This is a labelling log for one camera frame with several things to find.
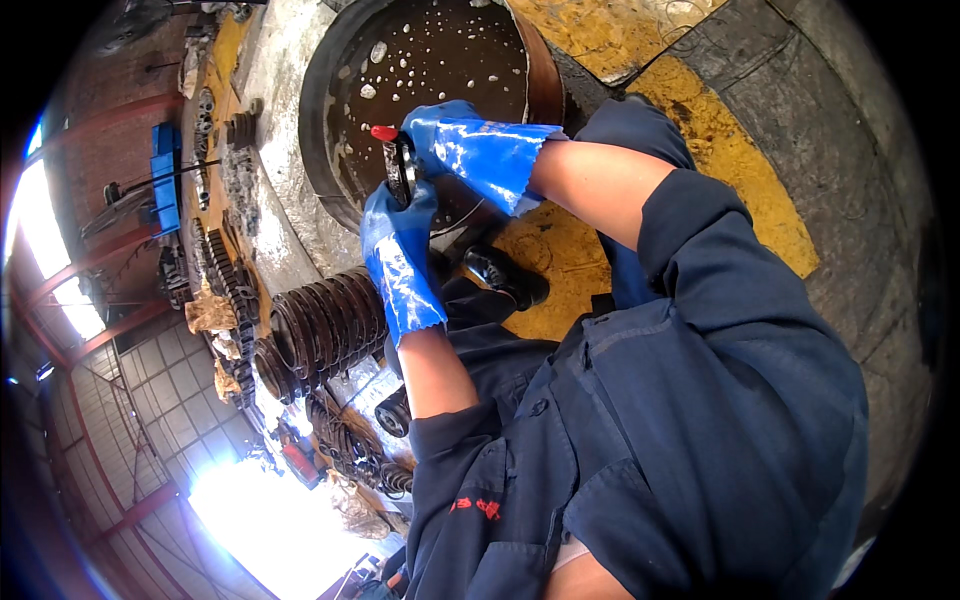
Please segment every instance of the yellow painted floor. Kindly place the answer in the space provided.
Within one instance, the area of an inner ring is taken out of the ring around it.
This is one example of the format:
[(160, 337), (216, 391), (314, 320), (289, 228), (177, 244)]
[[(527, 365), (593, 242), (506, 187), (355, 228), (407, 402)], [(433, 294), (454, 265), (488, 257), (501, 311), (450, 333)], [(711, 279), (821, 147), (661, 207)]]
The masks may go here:
[[(207, 139), (206, 159), (213, 160), (217, 157), (217, 147), (220, 143), (226, 143), (221, 140), (223, 134), (223, 124), (236, 112), (242, 112), (245, 108), (241, 107), (240, 99), (236, 91), (230, 84), (230, 75), (236, 67), (237, 55), (240, 50), (240, 44), (243, 42), (247, 31), (250, 29), (252, 19), (247, 19), (243, 23), (237, 23), (232, 18), (227, 18), (220, 26), (220, 31), (207, 55), (204, 65), (203, 85), (200, 87), (209, 87), (213, 94), (214, 108), (213, 130)], [(198, 204), (197, 192), (192, 185), (185, 186), (188, 202), (185, 204), (187, 216), (192, 219), (197, 217), (204, 225), (204, 230), (222, 228), (224, 224), (224, 210), (229, 206), (227, 190), (224, 187), (223, 180), (220, 178), (220, 169), (216, 166), (207, 169), (210, 181), (210, 202), (207, 210), (201, 211)], [(237, 255), (249, 256), (249, 248), (235, 248), (230, 242), (228, 236), (223, 235), (227, 254), (233, 260)], [(247, 267), (257, 275), (258, 290), (260, 297), (260, 325), (257, 326), (257, 336), (262, 337), (270, 332), (270, 294), (267, 292), (263, 282), (256, 272), (256, 266), (252, 261), (245, 261)]]
[[(813, 242), (770, 162), (713, 90), (682, 60), (657, 58), (726, 0), (606, 2), (511, 0), (515, 11), (602, 81), (642, 73), (627, 88), (663, 110), (687, 140), (697, 169), (736, 189), (762, 244), (800, 277), (819, 264)], [(590, 296), (610, 292), (610, 266), (595, 232), (551, 203), (523, 216), (493, 243), (550, 281), (550, 297), (504, 326), (521, 337), (561, 340)]]

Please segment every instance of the jacket button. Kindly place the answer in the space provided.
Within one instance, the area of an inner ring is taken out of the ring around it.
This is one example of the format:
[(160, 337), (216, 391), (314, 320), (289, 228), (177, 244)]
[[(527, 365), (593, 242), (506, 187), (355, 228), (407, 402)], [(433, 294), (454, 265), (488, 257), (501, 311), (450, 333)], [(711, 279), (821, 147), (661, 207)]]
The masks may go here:
[(549, 404), (549, 402), (545, 398), (541, 398), (534, 402), (533, 407), (530, 409), (530, 416), (535, 417), (542, 413), (544, 410), (546, 410), (547, 404)]

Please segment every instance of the black work boot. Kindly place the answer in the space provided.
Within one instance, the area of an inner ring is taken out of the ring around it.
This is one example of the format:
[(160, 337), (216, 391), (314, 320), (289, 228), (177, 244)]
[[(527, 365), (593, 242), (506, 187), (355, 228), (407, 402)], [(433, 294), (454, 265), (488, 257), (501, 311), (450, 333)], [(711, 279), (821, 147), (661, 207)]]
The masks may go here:
[(506, 252), (491, 246), (470, 246), (464, 253), (464, 264), (491, 289), (510, 294), (516, 310), (536, 306), (550, 295), (545, 277), (521, 268)]

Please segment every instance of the forearm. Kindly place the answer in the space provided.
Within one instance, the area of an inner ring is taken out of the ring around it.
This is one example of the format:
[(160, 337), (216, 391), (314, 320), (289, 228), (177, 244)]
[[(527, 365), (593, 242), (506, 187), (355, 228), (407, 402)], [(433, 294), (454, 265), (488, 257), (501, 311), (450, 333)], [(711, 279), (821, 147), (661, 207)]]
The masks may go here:
[(675, 168), (618, 146), (546, 141), (529, 189), (635, 250), (643, 205)]
[(456, 413), (480, 402), (467, 369), (439, 327), (405, 334), (397, 356), (414, 419)]

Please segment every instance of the crumpled paper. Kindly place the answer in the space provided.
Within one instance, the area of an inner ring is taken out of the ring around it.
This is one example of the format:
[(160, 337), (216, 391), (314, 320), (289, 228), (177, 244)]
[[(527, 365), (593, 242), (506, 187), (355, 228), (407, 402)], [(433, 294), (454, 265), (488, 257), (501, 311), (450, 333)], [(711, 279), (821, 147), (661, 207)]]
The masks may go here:
[(206, 277), (201, 282), (200, 291), (195, 292), (194, 301), (183, 306), (183, 315), (190, 333), (212, 331), (215, 329), (233, 329), (237, 326), (236, 315), (230, 300), (214, 296)]
[(224, 366), (220, 364), (219, 358), (214, 361), (213, 366), (213, 385), (217, 389), (217, 397), (220, 398), (220, 401), (224, 404), (228, 404), (227, 392), (240, 394), (240, 384), (224, 371)]
[(240, 347), (230, 337), (230, 332), (225, 329), (214, 329), (210, 331), (213, 334), (213, 347), (224, 355), (227, 360), (240, 360), (242, 355)]
[(366, 540), (383, 540), (390, 535), (390, 525), (357, 493), (356, 483), (334, 468), (326, 475), (330, 506), (340, 513), (344, 531)]

